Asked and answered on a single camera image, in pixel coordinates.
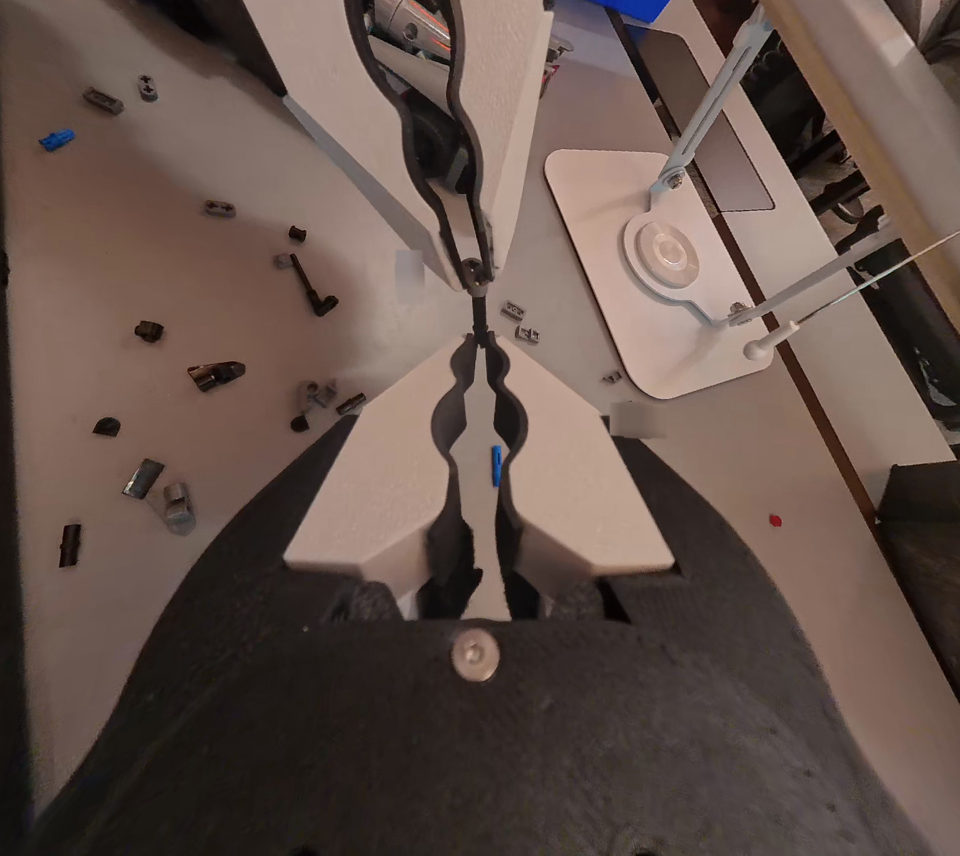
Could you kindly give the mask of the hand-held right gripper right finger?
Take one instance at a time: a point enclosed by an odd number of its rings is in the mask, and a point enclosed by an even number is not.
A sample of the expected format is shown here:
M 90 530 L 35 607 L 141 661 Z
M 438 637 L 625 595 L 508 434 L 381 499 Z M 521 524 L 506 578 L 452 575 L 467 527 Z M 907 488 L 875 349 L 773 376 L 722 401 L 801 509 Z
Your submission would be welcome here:
M 675 556 L 598 409 L 520 348 L 486 340 L 502 459 L 496 550 L 512 620 L 574 586 L 663 574 Z

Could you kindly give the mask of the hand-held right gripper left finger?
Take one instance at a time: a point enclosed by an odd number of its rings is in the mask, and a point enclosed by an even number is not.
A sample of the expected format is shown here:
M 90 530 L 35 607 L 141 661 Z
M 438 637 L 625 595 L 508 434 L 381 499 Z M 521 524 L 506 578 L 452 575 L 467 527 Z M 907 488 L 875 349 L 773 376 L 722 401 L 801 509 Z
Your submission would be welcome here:
M 422 618 L 465 614 L 481 572 L 451 449 L 477 349 L 473 336 L 451 340 L 343 419 L 349 432 L 284 552 L 288 567 L 413 595 Z

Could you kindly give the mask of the grey lego car model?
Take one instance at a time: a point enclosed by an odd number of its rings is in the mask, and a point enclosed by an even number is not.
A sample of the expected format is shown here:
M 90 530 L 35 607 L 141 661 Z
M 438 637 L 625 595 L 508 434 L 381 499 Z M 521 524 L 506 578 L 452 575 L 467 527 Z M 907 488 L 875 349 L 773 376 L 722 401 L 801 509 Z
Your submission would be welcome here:
M 145 0 L 176 24 L 157 0 Z M 450 70 L 451 30 L 446 11 L 449 0 L 364 0 L 364 21 L 370 48 L 383 67 L 391 85 L 410 106 L 414 119 L 414 143 L 418 164 L 426 178 L 442 178 L 457 195 L 473 189 L 474 161 L 467 159 L 457 169 L 457 154 L 468 155 L 467 133 L 451 117 L 446 79 L 436 70 L 415 70 L 413 58 L 423 58 Z M 205 41 L 177 25 L 198 40 L 220 46 L 216 39 Z

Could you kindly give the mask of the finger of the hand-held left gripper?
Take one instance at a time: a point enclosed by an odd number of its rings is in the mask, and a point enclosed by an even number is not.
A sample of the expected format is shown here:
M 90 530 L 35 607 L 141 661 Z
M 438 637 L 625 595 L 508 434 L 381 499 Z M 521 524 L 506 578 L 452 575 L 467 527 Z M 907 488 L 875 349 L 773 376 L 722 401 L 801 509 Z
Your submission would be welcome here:
M 477 165 L 471 212 L 488 274 L 516 230 L 553 14 L 545 0 L 450 0 L 452 106 Z
M 450 220 L 415 154 L 409 108 L 372 52 L 363 0 L 242 0 L 284 104 L 426 267 L 467 286 Z

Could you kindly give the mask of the white booklet stand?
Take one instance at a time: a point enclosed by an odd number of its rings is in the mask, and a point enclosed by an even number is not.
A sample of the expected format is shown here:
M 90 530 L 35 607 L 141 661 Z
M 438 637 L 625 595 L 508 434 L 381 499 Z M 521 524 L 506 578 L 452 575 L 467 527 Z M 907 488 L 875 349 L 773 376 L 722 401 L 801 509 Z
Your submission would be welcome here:
M 958 105 L 884 0 L 760 0 L 669 155 L 558 149 L 544 174 L 622 369 L 668 400 L 761 372 L 800 326 L 763 317 L 845 269 L 836 258 L 756 308 L 688 166 L 777 30 L 901 232 L 958 238 Z

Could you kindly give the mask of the scattered loose lego pieces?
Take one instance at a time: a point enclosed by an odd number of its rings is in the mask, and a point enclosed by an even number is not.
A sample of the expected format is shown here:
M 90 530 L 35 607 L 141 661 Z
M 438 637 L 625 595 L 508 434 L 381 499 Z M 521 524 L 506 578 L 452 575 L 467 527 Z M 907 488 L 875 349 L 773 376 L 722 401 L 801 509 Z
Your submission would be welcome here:
M 120 113 L 124 108 L 122 101 L 97 89 L 86 90 L 83 97 L 92 106 L 110 113 Z M 38 143 L 45 152 L 54 153 L 68 145 L 75 137 L 74 130 L 66 127 L 54 130 L 39 139 Z M 654 223 L 648 223 L 638 232 L 636 242 L 641 249 L 644 249 L 647 245 L 646 241 L 650 240 L 654 250 L 654 259 L 666 257 L 667 248 L 672 245 L 678 246 L 681 251 L 692 253 L 692 243 L 680 242 L 680 236 L 681 233 L 678 229 L 670 229 L 666 226 L 658 228 Z M 333 295 L 318 296 L 316 290 L 310 286 L 297 256 L 281 254 L 278 258 L 278 265 L 282 268 L 294 268 L 297 278 L 305 287 L 304 291 L 307 298 L 319 316 L 326 315 L 338 305 L 338 300 Z M 743 346 L 745 358 L 753 363 L 769 362 L 775 346 L 792 336 L 797 330 L 798 325 L 789 322 L 785 327 L 775 329 L 772 334 L 763 334 L 760 339 L 746 342 Z M 134 334 L 145 343 L 154 344 L 160 340 L 163 331 L 164 328 L 161 323 L 142 320 L 135 327 Z M 228 385 L 243 376 L 245 372 L 245 364 L 236 360 L 217 361 L 187 368 L 188 375 L 203 393 Z M 335 387 L 331 385 L 320 386 L 317 382 L 306 382 L 302 395 L 302 411 L 292 420 L 291 428 L 296 432 L 306 431 L 309 428 L 307 415 L 310 410 L 314 407 L 329 406 L 330 400 L 336 394 Z M 336 408 L 337 414 L 340 417 L 357 415 L 367 402 L 368 400 L 363 393 L 353 395 Z M 117 418 L 106 416 L 96 424 L 93 432 L 96 435 L 113 438 L 117 436 L 120 427 L 121 423 Z M 490 459 L 492 485 L 496 489 L 502 490 L 504 487 L 501 481 L 503 458 L 500 445 L 494 445 L 491 448 Z M 163 468 L 164 465 L 161 462 L 150 458 L 145 459 L 133 474 L 131 481 L 126 485 L 124 494 L 136 500 L 144 500 L 157 479 L 162 475 Z M 165 508 L 161 512 L 161 517 L 165 519 L 170 531 L 173 533 L 191 533 L 196 526 L 196 520 L 186 486 L 181 483 L 168 486 L 165 490 L 164 501 Z M 77 565 L 81 547 L 81 532 L 82 526 L 78 523 L 70 523 L 64 527 L 59 545 L 58 565 L 60 568 Z

